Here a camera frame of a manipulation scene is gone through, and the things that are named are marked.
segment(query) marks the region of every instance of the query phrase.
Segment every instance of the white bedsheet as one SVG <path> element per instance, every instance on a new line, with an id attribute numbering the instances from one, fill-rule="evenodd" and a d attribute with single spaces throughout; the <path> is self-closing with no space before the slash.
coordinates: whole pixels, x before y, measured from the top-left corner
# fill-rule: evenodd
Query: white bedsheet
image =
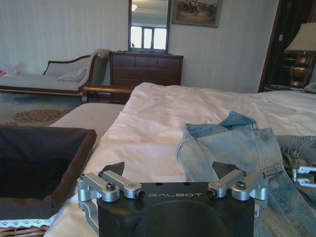
<path id="1" fill-rule="evenodd" d="M 184 171 L 175 150 L 184 123 L 218 123 L 232 110 L 256 119 L 260 128 L 271 127 L 276 135 L 316 136 L 316 95 L 290 91 L 237 94 L 143 83 L 100 140 L 84 172 L 98 173 L 107 164 L 125 161 L 123 176 L 132 181 L 182 182 Z M 97 234 L 74 196 L 59 211 L 46 236 Z"/>

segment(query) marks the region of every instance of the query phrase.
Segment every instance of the table lamp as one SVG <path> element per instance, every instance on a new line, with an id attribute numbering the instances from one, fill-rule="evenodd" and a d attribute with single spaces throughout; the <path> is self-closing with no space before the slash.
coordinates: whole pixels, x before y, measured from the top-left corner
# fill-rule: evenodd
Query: table lamp
<path id="1" fill-rule="evenodd" d="M 291 67 L 292 87 L 302 87 L 306 78 L 312 73 L 309 65 L 310 56 L 316 54 L 316 23 L 305 23 L 291 44 L 285 49 L 286 53 L 302 53 L 298 61 Z"/>

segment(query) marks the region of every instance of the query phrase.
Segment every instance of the picture frame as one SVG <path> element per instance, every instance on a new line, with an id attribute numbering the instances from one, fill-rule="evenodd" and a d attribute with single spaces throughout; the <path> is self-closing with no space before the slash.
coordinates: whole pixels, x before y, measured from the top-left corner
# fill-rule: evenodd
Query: picture frame
<path id="1" fill-rule="evenodd" d="M 222 0 L 174 0 L 172 24 L 218 27 Z"/>

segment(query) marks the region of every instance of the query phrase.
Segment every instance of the mirror frame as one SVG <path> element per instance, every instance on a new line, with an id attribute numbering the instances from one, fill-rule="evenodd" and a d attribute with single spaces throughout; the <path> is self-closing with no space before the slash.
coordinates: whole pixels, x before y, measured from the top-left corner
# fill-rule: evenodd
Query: mirror frame
<path id="1" fill-rule="evenodd" d="M 168 13 L 167 13 L 167 34 L 166 34 L 166 49 L 142 49 L 142 48 L 131 48 L 130 46 L 130 31 L 132 26 L 132 0 L 128 0 L 128 51 L 134 52 L 151 52 L 151 53 L 168 53 L 168 42 L 169 42 L 169 26 L 171 17 L 171 2 L 173 0 L 168 0 Z"/>

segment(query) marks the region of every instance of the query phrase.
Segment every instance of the mirror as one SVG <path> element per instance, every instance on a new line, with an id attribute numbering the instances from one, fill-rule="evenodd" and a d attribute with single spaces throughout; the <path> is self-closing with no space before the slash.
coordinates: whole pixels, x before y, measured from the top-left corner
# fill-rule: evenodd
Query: mirror
<path id="1" fill-rule="evenodd" d="M 130 51 L 168 50 L 171 0 L 129 0 Z"/>

